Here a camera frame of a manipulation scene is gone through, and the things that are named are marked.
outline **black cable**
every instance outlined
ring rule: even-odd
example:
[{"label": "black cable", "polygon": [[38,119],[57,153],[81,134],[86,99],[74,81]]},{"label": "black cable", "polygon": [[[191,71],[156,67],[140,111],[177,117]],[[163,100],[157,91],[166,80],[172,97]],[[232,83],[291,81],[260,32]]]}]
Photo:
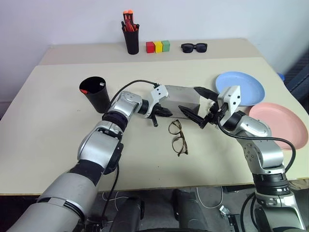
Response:
[{"label": "black cable", "polygon": [[253,198],[252,198],[252,201],[251,201],[251,206],[250,206],[250,216],[251,216],[251,221],[252,221],[253,225],[257,228],[257,224],[254,220],[254,215],[253,215],[255,199],[256,199],[256,197],[254,195]]},{"label": "black cable", "polygon": [[118,181],[118,176],[119,176],[119,164],[117,164],[117,173],[116,173],[116,178],[115,178],[115,180],[114,180],[114,184],[112,185],[112,189],[111,189],[111,191],[110,191],[110,194],[109,194],[108,197],[107,197],[107,200],[106,200],[106,203],[105,203],[105,206],[104,206],[102,215],[101,215],[101,218],[102,218],[102,219],[104,219],[104,216],[105,216],[105,212],[106,212],[106,209],[107,209],[108,202],[110,201],[110,198],[112,197],[112,192],[114,191],[115,186],[116,186],[117,181]]},{"label": "black cable", "polygon": [[135,80],[135,81],[131,81],[130,83],[126,84],[125,86],[123,86],[115,95],[114,97],[112,98],[111,102],[110,102],[110,105],[109,107],[107,108],[107,110],[111,107],[113,101],[117,98],[117,96],[122,92],[122,90],[124,90],[126,87],[130,86],[131,84],[133,83],[136,83],[136,82],[145,82],[145,83],[149,83],[149,84],[152,84],[154,85],[154,87],[157,87],[159,86],[159,84],[155,83],[155,82],[151,82],[151,81],[146,81],[146,80]]},{"label": "black cable", "polygon": [[[292,166],[295,158],[296,158],[296,149],[294,147],[294,145],[290,142],[290,141],[287,141],[285,139],[282,139],[282,138],[276,138],[276,137],[246,137],[246,136],[239,136],[239,135],[233,135],[231,133],[229,133],[228,131],[226,131],[221,123],[220,123],[220,119],[221,117],[218,116],[217,117],[217,124],[218,124],[218,127],[219,129],[224,133],[226,134],[227,136],[230,136],[230,137],[233,137],[233,138],[236,138],[236,139],[246,139],[246,140],[274,140],[274,141],[280,141],[280,142],[284,142],[286,144],[288,144],[290,147],[291,147],[291,150],[292,150],[292,156],[291,156],[291,160],[290,162],[288,163],[288,165],[286,166],[285,168],[285,173],[287,173],[287,171],[290,169],[290,167]],[[248,203],[248,201],[250,200],[251,197],[254,196],[254,192],[252,194],[250,194],[247,199],[244,201],[243,205],[242,205],[242,208],[241,208],[241,213],[240,213],[240,225],[241,225],[241,229],[243,232],[245,232],[245,227],[244,227],[244,223],[243,223],[243,213],[245,211],[245,208],[246,208],[246,205]],[[252,202],[252,205],[251,205],[251,208],[250,208],[250,215],[251,215],[251,219],[252,219],[252,223],[254,224],[254,226],[256,226],[256,223],[254,221],[254,218],[253,218],[253,206],[254,206],[254,202],[255,202],[255,198],[253,199],[253,202]]]}]

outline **yellow block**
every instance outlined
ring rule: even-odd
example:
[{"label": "yellow block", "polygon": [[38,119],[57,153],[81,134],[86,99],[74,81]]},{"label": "yellow block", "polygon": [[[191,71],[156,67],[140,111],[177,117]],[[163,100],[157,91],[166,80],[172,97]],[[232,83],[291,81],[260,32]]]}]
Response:
[{"label": "yellow block", "polygon": [[156,41],[154,42],[154,51],[156,53],[162,52],[162,48],[163,48],[163,44],[161,43],[161,41]]}]

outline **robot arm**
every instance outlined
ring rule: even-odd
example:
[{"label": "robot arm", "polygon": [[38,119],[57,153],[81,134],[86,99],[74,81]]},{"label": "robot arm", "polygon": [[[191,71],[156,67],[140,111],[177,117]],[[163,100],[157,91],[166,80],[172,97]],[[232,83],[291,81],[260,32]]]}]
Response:
[{"label": "robot arm", "polygon": [[235,135],[252,172],[255,196],[261,205],[255,210],[259,231],[304,230],[294,194],[285,176],[283,152],[273,140],[259,139],[271,137],[270,128],[241,111],[235,113],[240,103],[239,86],[229,87],[220,95],[202,87],[196,87],[195,90],[201,96],[215,101],[205,118],[195,115],[186,107],[179,108],[201,128],[209,122],[218,125],[221,130],[229,131],[226,134]]},{"label": "robot arm", "polygon": [[8,231],[71,232],[79,220],[85,221],[101,176],[113,172],[118,164],[124,147],[122,135],[133,113],[154,115],[167,96],[165,86],[158,86],[145,100],[123,91],[81,142],[77,164],[59,176]]}]

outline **eyeglasses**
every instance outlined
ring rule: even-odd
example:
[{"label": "eyeglasses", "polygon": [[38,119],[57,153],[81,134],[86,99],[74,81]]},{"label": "eyeglasses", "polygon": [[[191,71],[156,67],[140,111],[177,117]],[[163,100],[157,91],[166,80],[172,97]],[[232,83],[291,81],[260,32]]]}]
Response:
[{"label": "eyeglasses", "polygon": [[180,124],[180,121],[178,119],[171,122],[171,124],[169,125],[169,132],[171,134],[177,135],[172,140],[172,147],[173,150],[177,153],[178,157],[181,153],[188,154],[187,142],[184,139],[182,125]]},{"label": "eyeglasses", "polygon": [[206,52],[207,51],[207,43],[183,43],[181,46],[184,53],[191,53],[193,49],[196,49],[197,52]]}]

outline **black cup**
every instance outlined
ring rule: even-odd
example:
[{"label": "black cup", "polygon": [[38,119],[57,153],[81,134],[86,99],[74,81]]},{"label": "black cup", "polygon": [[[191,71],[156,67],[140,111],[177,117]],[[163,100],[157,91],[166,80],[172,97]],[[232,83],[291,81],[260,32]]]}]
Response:
[{"label": "black cup", "polygon": [[126,40],[127,52],[131,55],[135,55],[139,52],[139,24],[136,25],[136,31],[123,31]]},{"label": "black cup", "polygon": [[106,82],[102,77],[92,76],[81,82],[80,91],[88,98],[98,113],[105,113],[110,106]]}]

